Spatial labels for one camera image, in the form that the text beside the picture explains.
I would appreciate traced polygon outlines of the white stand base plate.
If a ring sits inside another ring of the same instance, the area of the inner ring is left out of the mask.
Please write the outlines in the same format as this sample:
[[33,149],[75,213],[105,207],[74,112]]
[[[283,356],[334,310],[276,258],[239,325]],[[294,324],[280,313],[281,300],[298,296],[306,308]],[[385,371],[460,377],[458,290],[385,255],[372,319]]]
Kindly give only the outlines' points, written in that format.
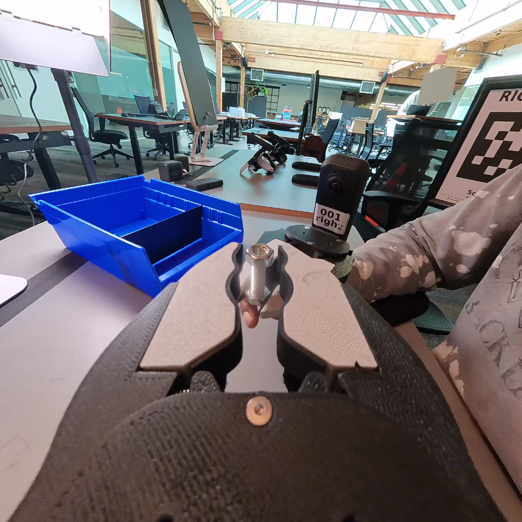
[[1,274],[1,307],[21,295],[27,287],[26,278]]

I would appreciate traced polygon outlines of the blue plastic bin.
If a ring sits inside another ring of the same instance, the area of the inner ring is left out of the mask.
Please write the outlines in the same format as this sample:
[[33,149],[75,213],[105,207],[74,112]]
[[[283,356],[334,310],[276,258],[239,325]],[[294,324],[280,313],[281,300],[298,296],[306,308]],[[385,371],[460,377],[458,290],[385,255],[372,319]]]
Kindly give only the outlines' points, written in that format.
[[[143,175],[31,194],[64,246],[155,297],[194,265],[244,236],[238,203]],[[159,263],[122,236],[203,206],[202,238]]]

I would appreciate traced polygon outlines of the wooden-top office desk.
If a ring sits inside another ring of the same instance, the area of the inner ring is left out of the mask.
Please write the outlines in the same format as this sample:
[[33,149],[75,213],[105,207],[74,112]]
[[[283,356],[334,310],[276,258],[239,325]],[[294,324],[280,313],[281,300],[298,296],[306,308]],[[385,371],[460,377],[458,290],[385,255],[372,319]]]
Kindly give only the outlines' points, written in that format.
[[[144,167],[142,165],[142,157],[140,152],[140,146],[138,143],[138,138],[136,135],[136,129],[138,127],[143,127],[147,125],[148,122],[145,121],[145,118],[140,114],[108,114],[108,113],[96,113],[95,117],[98,119],[104,119],[122,126],[126,126],[128,128],[128,135],[132,146],[132,152],[134,157],[134,163],[136,172],[138,175],[142,175],[144,173]],[[170,118],[170,121],[167,121],[168,126],[176,126],[177,134],[186,128],[186,124],[188,123],[188,119],[184,120],[173,120]],[[169,155],[170,159],[173,160],[174,155]]]
[[71,146],[69,123],[1,115],[1,158],[9,153],[33,150],[40,170],[50,190],[62,188],[48,148]]

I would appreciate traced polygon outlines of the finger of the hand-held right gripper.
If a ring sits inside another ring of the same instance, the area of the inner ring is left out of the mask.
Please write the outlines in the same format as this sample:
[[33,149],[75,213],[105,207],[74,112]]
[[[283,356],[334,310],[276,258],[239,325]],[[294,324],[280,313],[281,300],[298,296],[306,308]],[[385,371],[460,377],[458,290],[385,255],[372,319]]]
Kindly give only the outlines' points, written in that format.
[[284,305],[284,300],[281,297],[279,290],[274,290],[270,297],[267,297],[259,306],[259,318],[275,320],[279,319],[279,314]]

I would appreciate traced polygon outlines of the person's right forearm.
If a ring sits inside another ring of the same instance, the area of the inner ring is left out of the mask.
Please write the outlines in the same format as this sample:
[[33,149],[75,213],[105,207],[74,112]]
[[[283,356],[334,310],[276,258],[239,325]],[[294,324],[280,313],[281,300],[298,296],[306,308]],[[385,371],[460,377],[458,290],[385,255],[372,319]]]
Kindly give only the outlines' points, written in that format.
[[459,289],[486,279],[486,296],[521,302],[521,166],[474,196],[367,241],[347,283],[367,302]]

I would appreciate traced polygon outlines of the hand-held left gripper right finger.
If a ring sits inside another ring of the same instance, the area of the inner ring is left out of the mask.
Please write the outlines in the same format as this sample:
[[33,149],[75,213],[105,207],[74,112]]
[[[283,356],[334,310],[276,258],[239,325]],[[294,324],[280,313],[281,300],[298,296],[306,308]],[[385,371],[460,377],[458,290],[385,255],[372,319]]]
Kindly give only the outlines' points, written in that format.
[[289,243],[278,246],[277,356],[294,380],[322,373],[331,386],[340,373],[376,372],[378,364],[333,264]]

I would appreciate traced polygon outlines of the silver bolt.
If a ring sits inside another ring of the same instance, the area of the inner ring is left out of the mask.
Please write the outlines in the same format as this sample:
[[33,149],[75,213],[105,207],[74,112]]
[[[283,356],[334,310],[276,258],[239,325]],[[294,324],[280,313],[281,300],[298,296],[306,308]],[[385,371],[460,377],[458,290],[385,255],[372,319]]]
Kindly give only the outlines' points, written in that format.
[[250,283],[245,290],[246,300],[255,306],[260,306],[269,297],[271,290],[267,286],[267,271],[271,266],[269,259],[246,260],[250,266]]

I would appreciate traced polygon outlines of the dark far office desk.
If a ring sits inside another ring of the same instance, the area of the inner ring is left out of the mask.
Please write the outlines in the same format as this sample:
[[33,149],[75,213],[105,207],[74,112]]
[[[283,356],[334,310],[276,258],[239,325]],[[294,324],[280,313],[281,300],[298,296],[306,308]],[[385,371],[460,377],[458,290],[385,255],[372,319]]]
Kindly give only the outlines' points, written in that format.
[[293,120],[254,119],[254,126],[243,130],[241,134],[242,136],[257,134],[267,137],[268,132],[273,132],[291,145],[295,145],[299,139],[300,129],[299,122]]

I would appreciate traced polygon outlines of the black standing panel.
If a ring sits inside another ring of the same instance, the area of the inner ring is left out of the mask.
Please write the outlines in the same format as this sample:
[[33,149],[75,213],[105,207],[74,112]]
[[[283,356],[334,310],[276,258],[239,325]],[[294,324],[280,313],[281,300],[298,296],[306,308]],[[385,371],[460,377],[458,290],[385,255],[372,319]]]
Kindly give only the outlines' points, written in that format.
[[316,72],[311,77],[309,98],[305,101],[303,106],[301,126],[296,147],[297,155],[301,155],[303,152],[305,137],[313,134],[313,126],[316,119],[319,82],[320,71],[316,70]]

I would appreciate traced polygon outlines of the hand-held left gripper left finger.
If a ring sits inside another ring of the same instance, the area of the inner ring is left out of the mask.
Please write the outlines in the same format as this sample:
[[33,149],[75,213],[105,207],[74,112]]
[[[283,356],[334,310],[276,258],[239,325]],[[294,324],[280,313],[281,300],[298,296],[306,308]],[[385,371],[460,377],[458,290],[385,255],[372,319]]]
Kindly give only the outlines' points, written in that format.
[[237,338],[242,260],[242,244],[231,242],[179,279],[140,369],[187,373]]

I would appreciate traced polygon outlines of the person's right hand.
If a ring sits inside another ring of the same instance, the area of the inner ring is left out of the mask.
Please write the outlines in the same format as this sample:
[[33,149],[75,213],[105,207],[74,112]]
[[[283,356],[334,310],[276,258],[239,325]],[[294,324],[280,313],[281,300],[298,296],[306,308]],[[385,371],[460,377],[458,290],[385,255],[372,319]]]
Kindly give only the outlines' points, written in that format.
[[259,322],[259,307],[243,299],[240,302],[240,312],[249,329],[253,329]]

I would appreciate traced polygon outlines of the dark red chair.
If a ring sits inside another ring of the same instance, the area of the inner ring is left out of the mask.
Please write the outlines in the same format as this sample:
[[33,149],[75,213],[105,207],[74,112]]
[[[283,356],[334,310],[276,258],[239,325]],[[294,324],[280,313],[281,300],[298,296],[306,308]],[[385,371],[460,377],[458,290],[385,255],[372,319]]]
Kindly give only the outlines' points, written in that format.
[[301,156],[316,159],[322,163],[326,157],[327,144],[323,141],[321,136],[308,134],[304,136]]

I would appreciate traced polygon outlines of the black strapped hand-held device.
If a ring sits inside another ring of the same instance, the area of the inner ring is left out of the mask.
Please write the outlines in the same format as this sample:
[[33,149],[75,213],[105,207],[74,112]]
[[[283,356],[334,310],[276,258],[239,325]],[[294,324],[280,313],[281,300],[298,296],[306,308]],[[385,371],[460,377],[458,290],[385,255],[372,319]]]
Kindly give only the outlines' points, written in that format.
[[254,155],[242,166],[239,174],[243,175],[245,171],[252,173],[264,173],[265,175],[273,175],[276,171],[276,165],[271,157],[274,146],[266,140],[259,145],[259,149]]
[[266,139],[272,145],[272,150],[268,153],[272,161],[278,164],[286,164],[288,154],[294,155],[295,150],[291,147],[290,143],[274,131],[269,130]]

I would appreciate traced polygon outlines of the white light panel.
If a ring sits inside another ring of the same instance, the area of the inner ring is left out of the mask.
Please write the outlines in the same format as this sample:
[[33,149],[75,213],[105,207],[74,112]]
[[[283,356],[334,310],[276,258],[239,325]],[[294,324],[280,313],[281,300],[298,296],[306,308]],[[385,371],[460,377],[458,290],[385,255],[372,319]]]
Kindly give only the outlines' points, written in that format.
[[1,1],[1,59],[108,77],[110,1]]

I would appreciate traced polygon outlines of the black panel on wooden stand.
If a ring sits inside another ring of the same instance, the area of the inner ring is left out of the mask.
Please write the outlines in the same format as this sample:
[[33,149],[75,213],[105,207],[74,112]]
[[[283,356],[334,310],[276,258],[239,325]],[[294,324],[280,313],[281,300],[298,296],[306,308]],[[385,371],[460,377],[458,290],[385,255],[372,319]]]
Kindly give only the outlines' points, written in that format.
[[180,56],[178,73],[194,129],[189,164],[213,167],[222,159],[206,156],[210,134],[218,129],[206,68],[190,10],[183,1],[158,1]]

